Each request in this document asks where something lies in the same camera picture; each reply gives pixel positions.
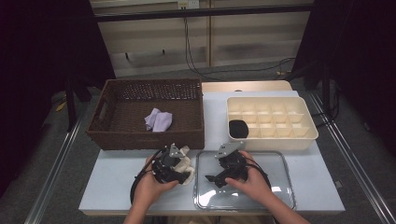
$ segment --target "black cable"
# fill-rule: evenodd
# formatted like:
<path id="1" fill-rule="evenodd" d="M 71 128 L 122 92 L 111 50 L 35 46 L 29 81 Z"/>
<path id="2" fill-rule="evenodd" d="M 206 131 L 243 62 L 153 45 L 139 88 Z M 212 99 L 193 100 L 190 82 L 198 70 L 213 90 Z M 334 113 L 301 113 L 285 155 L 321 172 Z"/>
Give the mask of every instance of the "black cable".
<path id="1" fill-rule="evenodd" d="M 328 125 L 328 124 L 334 122 L 335 119 L 337 118 L 337 116 L 338 116 L 338 114 L 340 112 L 340 102 L 339 102 L 339 100 L 340 100 L 340 92 L 339 92 L 338 88 L 335 89 L 333 100 L 335 101 L 334 106 L 332 107 L 332 109 L 330 110 L 330 113 L 328 114 L 328 116 L 330 117 L 330 120 L 324 121 L 324 122 L 316 125 L 317 128 L 322 127 L 324 125 Z M 326 115 L 326 113 L 318 113 L 318 114 L 315 114 L 315 115 Z"/>
<path id="2" fill-rule="evenodd" d="M 146 171 L 146 169 L 149 167 L 150 164 L 152 164 L 152 162 L 155 160 L 155 158 L 157 158 L 158 154 L 160 154 L 160 152 L 164 153 L 165 150 L 166 150 L 166 148 L 162 148 L 162 149 L 159 149 L 158 151 L 156 151 L 154 153 L 154 155 L 151 157 L 151 159 L 145 164 L 143 169 L 139 172 L 139 174 L 137 174 L 137 176 L 134 177 L 134 183 L 131 186 L 131 191 L 130 191 L 130 195 L 129 195 L 131 204 L 134 202 L 134 191 L 136 190 L 137 185 L 139 184 L 140 180 L 147 172 L 152 171 L 152 170 Z"/>
<path id="3" fill-rule="evenodd" d="M 271 188 L 271 182 L 270 179 L 268 178 L 268 174 L 264 172 L 264 170 L 259 166 L 255 166 L 253 164 L 247 164 L 247 166 L 249 167 L 253 167 L 254 169 L 256 169 L 257 171 L 260 172 L 260 174 L 262 175 L 262 177 L 264 177 L 265 182 L 268 185 L 268 188 Z"/>
<path id="4" fill-rule="evenodd" d="M 278 74 L 278 76 L 276 76 L 276 77 L 274 78 L 274 80 L 278 80 L 278 79 L 282 76 L 282 64 L 283 64 L 283 61 L 285 61 L 285 63 L 288 63 L 288 62 L 290 62 L 291 60 L 295 60 L 295 59 L 296 59 L 296 58 L 285 58 L 285 59 L 280 60 L 280 62 L 279 62 L 279 64 L 278 64 L 279 74 Z"/>
<path id="5" fill-rule="evenodd" d="M 185 39 L 186 39 L 185 40 L 185 58 L 186 58 L 187 66 L 190 68 L 190 70 L 193 73 L 196 73 L 201 77 L 206 77 L 206 78 L 213 79 L 216 81 L 225 81 L 225 80 L 221 80 L 221 79 L 218 79 L 215 77 L 207 77 L 206 75 L 216 74 L 216 73 L 225 73 L 225 72 L 261 72 L 261 71 L 266 71 L 266 70 L 270 70 L 270 69 L 277 68 L 277 67 L 279 68 L 282 64 L 288 63 L 289 61 L 295 59 L 295 58 L 285 58 L 285 59 L 282 59 L 277 65 L 266 67 L 266 68 L 259 68 L 259 69 L 236 69 L 236 70 L 219 70 L 219 71 L 211 71 L 211 72 L 200 72 L 195 67 L 195 64 L 194 64 L 192 56 L 191 56 L 189 25 L 187 23 L 187 18 L 184 18 L 184 34 L 185 34 Z M 190 54 L 190 60 L 191 60 L 192 67 L 190 66 L 190 63 L 188 60 L 188 58 L 189 58 L 188 54 Z"/>
<path id="6" fill-rule="evenodd" d="M 255 162 L 254 160 L 252 160 L 252 159 L 250 159 L 250 158 L 246 158 L 246 157 L 244 157 L 244 158 L 245 158 L 245 160 L 253 161 L 254 164 L 256 164 L 260 169 L 262 169 L 262 168 L 260 167 L 260 165 L 259 165 L 257 162 Z"/>

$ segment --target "wicker basket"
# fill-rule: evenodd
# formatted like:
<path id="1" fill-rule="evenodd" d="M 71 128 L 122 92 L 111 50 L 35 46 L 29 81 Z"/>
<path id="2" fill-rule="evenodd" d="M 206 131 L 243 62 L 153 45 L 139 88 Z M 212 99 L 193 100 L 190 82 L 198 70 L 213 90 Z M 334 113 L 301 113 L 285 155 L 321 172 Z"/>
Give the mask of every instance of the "wicker basket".
<path id="1" fill-rule="evenodd" d="M 205 147 L 200 78 L 108 80 L 86 131 L 106 150 L 157 149 L 175 143 Z M 156 107 L 173 114 L 162 133 L 146 130 L 144 118 Z"/>

